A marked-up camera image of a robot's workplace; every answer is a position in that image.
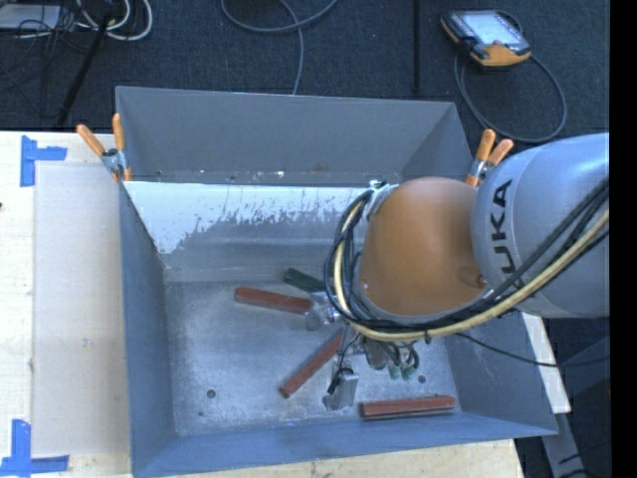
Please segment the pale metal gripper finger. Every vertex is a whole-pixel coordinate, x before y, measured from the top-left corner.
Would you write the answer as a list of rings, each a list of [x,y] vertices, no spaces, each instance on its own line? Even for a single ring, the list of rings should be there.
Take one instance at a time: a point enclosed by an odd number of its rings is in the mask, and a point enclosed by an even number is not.
[[[311,293],[310,307],[305,312],[305,327],[307,331],[316,332],[341,322],[341,314],[332,305],[326,292]]]
[[[322,403],[327,410],[341,410],[353,406],[359,376],[346,365],[332,375]]]

